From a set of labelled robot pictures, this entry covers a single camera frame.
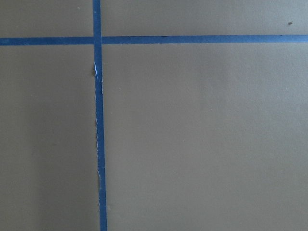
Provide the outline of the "blue tape strip right view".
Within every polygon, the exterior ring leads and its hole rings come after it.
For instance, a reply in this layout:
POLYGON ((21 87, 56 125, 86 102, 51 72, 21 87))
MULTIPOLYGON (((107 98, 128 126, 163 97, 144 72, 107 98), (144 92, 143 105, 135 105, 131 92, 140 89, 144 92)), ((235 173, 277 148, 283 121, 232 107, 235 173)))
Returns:
POLYGON ((101 2, 94 0, 93 6, 93 44, 95 70, 95 100, 97 128, 97 159, 99 176, 99 212, 100 230, 107 230, 106 179, 105 179, 105 145, 103 121, 103 60, 102 60, 102 23, 101 2))

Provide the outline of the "blue tape cross right view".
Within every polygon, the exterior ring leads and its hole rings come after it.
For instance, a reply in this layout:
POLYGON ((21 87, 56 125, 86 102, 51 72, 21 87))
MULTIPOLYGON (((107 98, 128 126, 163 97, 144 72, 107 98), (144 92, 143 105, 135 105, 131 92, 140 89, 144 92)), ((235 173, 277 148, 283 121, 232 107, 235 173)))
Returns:
POLYGON ((307 43, 307 35, 193 35, 1 38, 1 46, 201 44, 201 43, 307 43))

